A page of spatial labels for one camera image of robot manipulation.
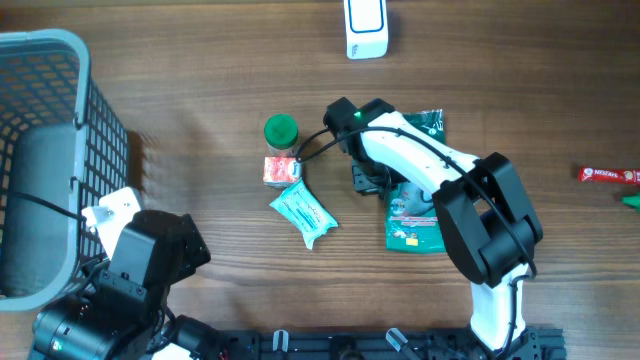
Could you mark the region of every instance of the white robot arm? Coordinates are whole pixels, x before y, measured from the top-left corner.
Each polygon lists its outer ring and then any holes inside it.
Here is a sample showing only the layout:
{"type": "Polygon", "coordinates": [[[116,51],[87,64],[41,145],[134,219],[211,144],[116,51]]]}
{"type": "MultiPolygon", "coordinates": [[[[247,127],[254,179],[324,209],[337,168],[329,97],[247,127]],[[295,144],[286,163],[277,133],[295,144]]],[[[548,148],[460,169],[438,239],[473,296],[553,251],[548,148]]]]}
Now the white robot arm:
{"type": "MultiPolygon", "coordinates": [[[[324,123],[374,183],[391,181],[379,176],[388,167],[420,187],[424,198],[433,196],[447,253],[471,281],[471,329],[487,349],[508,351],[504,348],[511,341],[506,339],[517,339],[526,327],[520,311],[522,292],[516,293],[513,287],[526,277],[527,259],[542,238],[540,223],[511,163],[497,153],[481,160],[455,151],[413,127],[379,99],[356,109],[342,98],[328,107],[324,123]],[[441,156],[448,157],[448,162],[441,156]],[[469,186],[470,179],[489,194],[486,198],[495,198],[494,209],[501,214],[494,210],[477,214],[474,203],[480,196],[469,186]]],[[[377,185],[387,189],[395,184],[377,185]]]]}

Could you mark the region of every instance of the white object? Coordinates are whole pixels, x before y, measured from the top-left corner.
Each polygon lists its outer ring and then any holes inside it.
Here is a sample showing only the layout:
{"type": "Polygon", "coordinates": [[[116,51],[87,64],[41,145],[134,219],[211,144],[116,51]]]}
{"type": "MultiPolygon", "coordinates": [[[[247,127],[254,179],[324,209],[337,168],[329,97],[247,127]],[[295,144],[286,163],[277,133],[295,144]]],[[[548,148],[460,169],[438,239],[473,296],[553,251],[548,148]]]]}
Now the white object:
{"type": "MultiPolygon", "coordinates": [[[[401,129],[415,135],[449,156],[467,172],[475,167],[473,162],[478,159],[477,156],[464,154],[441,144],[409,124],[397,111],[380,115],[369,123],[369,127],[373,126],[401,129]]],[[[434,153],[405,136],[387,131],[367,131],[360,136],[367,156],[390,166],[407,180],[418,185],[424,191],[425,200],[430,199],[431,194],[439,190],[445,180],[454,181],[460,177],[460,173],[434,153]]]]}
{"type": "Polygon", "coordinates": [[[344,0],[344,23],[349,59],[372,59],[387,53],[386,0],[344,0]]]}
{"type": "Polygon", "coordinates": [[[140,210],[140,194],[133,188],[125,187],[101,197],[98,206],[82,209],[82,215],[87,218],[87,227],[97,230],[102,247],[111,259],[122,229],[140,210]]]}
{"type": "Polygon", "coordinates": [[[193,360],[191,352],[180,346],[169,343],[164,349],[153,354],[153,360],[193,360]]]}
{"type": "MultiPolygon", "coordinates": [[[[502,277],[502,282],[493,289],[487,284],[471,283],[471,297],[473,298],[473,315],[471,329],[478,339],[489,349],[501,349],[509,331],[511,320],[511,288],[509,284],[517,276],[527,273],[529,265],[520,264],[502,277]]],[[[518,283],[516,328],[513,338],[517,339],[525,328],[522,319],[522,282],[518,283]]]]}
{"type": "Polygon", "coordinates": [[[391,328],[387,330],[387,333],[384,337],[385,339],[387,339],[389,345],[393,346],[393,348],[398,352],[402,351],[402,345],[409,342],[409,340],[407,340],[407,338],[400,332],[400,330],[398,330],[398,328],[391,328]]]}
{"type": "Polygon", "coordinates": [[[289,351],[289,332],[286,330],[276,330],[273,333],[273,351],[289,351]]]}

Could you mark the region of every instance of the red candy bar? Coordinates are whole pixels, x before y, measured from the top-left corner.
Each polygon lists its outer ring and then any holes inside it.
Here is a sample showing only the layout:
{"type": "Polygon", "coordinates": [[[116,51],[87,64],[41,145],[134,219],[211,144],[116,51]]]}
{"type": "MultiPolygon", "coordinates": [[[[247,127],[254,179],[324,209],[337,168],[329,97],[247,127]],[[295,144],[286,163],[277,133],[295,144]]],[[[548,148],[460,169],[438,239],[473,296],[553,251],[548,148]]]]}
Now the red candy bar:
{"type": "Polygon", "coordinates": [[[595,169],[583,166],[578,174],[578,180],[640,184],[640,169],[595,169]]]}

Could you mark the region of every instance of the wood grain surface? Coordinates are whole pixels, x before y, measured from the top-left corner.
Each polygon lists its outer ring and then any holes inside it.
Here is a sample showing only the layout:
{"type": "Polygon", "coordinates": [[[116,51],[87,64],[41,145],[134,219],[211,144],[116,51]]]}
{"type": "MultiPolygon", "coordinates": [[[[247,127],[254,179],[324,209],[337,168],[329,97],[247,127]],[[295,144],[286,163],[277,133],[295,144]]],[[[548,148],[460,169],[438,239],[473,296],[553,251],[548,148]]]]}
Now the wood grain surface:
{"type": "Polygon", "coordinates": [[[2,0],[0,8],[50,8],[85,6],[142,6],[194,4],[319,3],[337,0],[2,0]]]}
{"type": "MultiPolygon", "coordinates": [[[[172,288],[176,313],[219,329],[465,326],[469,284],[446,255],[385,251],[384,207],[331,149],[305,181],[340,223],[304,247],[269,207],[262,129],[289,113],[303,136],[325,107],[380,97],[442,108],[448,142],[509,157],[545,231],[530,324],[565,330],[571,359],[640,358],[635,187],[578,183],[577,165],[640,167],[640,5],[392,1],[381,59],[345,56],[341,3],[5,10],[1,31],[66,28],[137,132],[147,205],[193,215],[212,261],[172,288]]],[[[318,148],[329,138],[314,144],[318,148]]],[[[35,312],[0,315],[0,358],[26,357],[35,312]]]]}

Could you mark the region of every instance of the green lid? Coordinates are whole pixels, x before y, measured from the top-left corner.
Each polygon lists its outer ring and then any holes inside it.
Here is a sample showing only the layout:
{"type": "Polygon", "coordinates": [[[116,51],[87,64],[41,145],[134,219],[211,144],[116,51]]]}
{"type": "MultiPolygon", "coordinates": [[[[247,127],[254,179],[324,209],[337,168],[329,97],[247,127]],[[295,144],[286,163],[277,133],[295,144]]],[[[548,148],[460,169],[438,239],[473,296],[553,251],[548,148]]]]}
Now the green lid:
{"type": "Polygon", "coordinates": [[[264,126],[264,137],[271,147],[286,150],[298,141],[298,124],[291,115],[275,115],[264,126]]]}

